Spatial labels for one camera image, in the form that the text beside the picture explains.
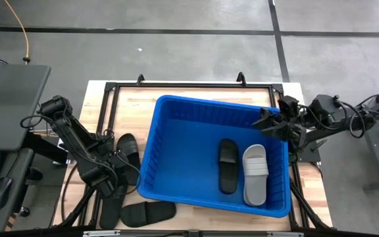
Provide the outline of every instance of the gray floor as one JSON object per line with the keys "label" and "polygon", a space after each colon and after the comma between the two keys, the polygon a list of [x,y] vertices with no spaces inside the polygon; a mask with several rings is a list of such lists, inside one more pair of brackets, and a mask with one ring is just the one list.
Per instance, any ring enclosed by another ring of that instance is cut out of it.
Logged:
{"label": "gray floor", "polygon": [[[273,29],[265,0],[12,2],[27,26]],[[281,30],[379,32],[379,0],[275,2]],[[0,24],[16,26],[2,0]],[[143,73],[147,80],[233,81],[243,71],[248,81],[282,81],[274,36],[32,33],[29,38],[32,63],[52,66],[42,101],[61,94],[71,100],[75,115],[88,80],[136,80]],[[379,93],[379,38],[282,37],[282,42],[290,81],[301,83],[306,103],[319,93],[338,94],[352,104]],[[20,33],[0,32],[0,58],[21,63],[23,54]],[[362,191],[379,179],[366,142],[338,134],[320,154],[334,226],[379,233],[379,192]]]}

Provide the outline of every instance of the wooden tabletop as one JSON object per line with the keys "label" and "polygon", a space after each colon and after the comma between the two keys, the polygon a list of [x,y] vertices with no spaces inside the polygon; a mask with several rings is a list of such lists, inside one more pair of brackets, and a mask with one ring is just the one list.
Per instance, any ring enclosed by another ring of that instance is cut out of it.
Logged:
{"label": "wooden tabletop", "polygon": [[[80,115],[80,122],[90,132],[95,132],[103,91],[106,81],[89,81],[84,104]],[[283,83],[285,95],[297,98],[303,104],[301,86],[298,83]],[[266,89],[234,89],[234,88],[121,88],[116,109],[114,133],[115,138],[125,133],[132,133],[137,140],[139,155],[143,159],[143,153],[151,117],[157,98],[162,95],[179,95],[199,99],[212,99],[270,107],[270,98]],[[112,103],[112,95],[109,98],[103,129],[107,127],[107,120]],[[70,173],[70,165],[65,174],[66,180]],[[328,210],[324,186],[319,171],[308,163],[299,164],[299,173],[305,199],[315,210],[317,215],[329,226],[332,226]],[[84,182],[77,172],[73,174],[68,185],[65,197],[65,212],[68,215],[76,206],[84,193]],[[53,224],[61,222],[61,203],[58,203]],[[137,192],[126,196],[124,205],[152,201],[141,197]],[[177,203],[176,216],[170,220],[141,227],[146,230],[290,230],[289,219],[263,217],[232,211],[223,211],[205,207]],[[301,224],[299,206],[296,200],[293,202],[297,222]],[[93,207],[93,198],[89,202],[86,223],[88,223]],[[120,221],[117,229],[130,229]]]}

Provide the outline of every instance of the blue plastic bin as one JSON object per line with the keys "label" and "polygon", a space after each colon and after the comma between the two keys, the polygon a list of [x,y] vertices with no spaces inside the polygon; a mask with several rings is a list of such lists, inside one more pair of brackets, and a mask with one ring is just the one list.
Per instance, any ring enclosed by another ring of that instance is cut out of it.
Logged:
{"label": "blue plastic bin", "polygon": [[[185,203],[269,217],[290,210],[288,146],[252,127],[260,107],[164,95],[156,102],[141,165],[138,192],[149,199]],[[267,199],[258,207],[243,201],[243,167],[238,189],[219,190],[218,151],[222,139],[235,141],[239,158],[253,144],[267,153]]]}

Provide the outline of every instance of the white slide sandal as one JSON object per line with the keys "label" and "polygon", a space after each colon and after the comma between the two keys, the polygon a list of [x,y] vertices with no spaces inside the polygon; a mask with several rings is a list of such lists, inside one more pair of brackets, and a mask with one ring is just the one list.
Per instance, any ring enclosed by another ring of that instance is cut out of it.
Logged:
{"label": "white slide sandal", "polygon": [[262,205],[267,197],[266,149],[259,144],[248,147],[243,153],[242,164],[245,176],[243,200],[251,206]]}

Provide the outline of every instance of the computer mouse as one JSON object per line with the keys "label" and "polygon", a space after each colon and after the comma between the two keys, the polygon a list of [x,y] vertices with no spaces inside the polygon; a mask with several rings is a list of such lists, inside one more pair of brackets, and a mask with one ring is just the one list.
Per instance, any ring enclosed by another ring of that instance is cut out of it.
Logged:
{"label": "computer mouse", "polygon": [[5,206],[8,201],[9,192],[13,180],[8,177],[0,178],[0,209]]}

